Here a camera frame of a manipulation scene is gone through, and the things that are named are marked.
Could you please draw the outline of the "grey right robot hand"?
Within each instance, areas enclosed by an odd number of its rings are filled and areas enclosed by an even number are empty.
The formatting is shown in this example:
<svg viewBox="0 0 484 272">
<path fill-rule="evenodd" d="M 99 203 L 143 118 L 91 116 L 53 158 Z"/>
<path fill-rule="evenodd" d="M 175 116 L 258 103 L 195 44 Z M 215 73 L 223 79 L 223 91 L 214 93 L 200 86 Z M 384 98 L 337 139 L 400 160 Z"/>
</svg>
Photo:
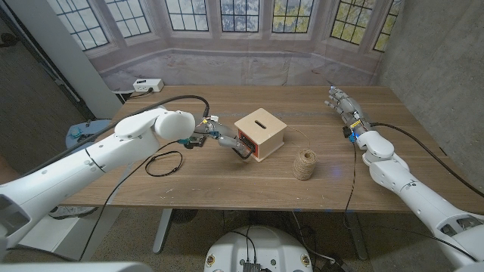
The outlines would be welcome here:
<svg viewBox="0 0 484 272">
<path fill-rule="evenodd" d="M 324 104 L 335 110 L 343 120 L 343 123 L 352 132 L 354 138 L 367 131 L 371 131 L 370 122 L 365 118 L 359 103 L 346 92 L 332 85 L 329 89 L 329 101 Z"/>
</svg>

